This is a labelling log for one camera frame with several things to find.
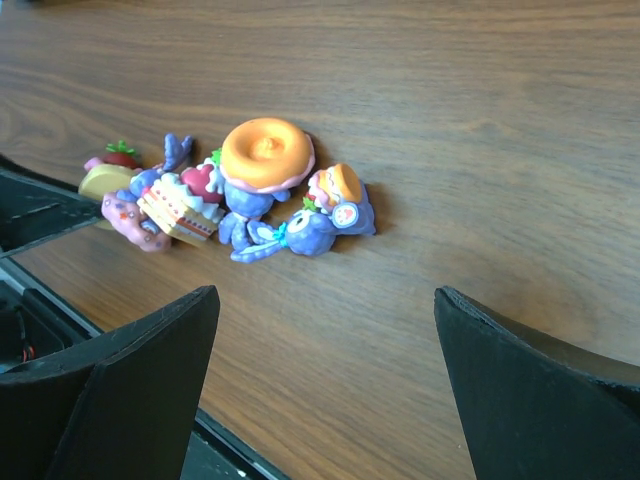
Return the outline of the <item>strawberry cake toy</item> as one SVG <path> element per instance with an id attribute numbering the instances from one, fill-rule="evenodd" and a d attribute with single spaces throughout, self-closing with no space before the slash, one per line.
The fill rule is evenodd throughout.
<path id="1" fill-rule="evenodd" d="M 225 179 L 214 151 L 195 167 L 163 173 L 142 190 L 137 204 L 162 232 L 194 246 L 206 242 L 225 215 Z"/>

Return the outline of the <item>pink bunny toy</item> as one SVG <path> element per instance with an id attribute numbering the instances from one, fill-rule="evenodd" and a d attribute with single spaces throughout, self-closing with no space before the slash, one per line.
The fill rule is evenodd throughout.
<path id="1" fill-rule="evenodd" d="M 173 133 L 166 134 L 163 163 L 141 170 L 129 181 L 127 188 L 103 196 L 102 216 L 115 231 L 144 252 L 164 252 L 171 246 L 172 239 L 143 212 L 138 201 L 150 191 L 156 180 L 165 173 L 174 172 L 191 157 L 192 146 L 191 136 L 180 139 Z"/>

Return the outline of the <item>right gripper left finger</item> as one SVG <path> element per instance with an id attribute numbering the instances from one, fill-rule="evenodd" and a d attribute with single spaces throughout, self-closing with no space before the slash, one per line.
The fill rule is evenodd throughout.
<path id="1" fill-rule="evenodd" d="M 219 311 L 200 287 L 2 374 L 2 478 L 179 478 Z"/>

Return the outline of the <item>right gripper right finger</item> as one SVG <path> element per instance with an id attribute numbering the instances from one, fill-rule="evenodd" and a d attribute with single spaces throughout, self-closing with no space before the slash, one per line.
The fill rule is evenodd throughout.
<path id="1" fill-rule="evenodd" d="M 477 478 L 638 478 L 638 366 L 451 287 L 436 290 L 434 316 Z"/>

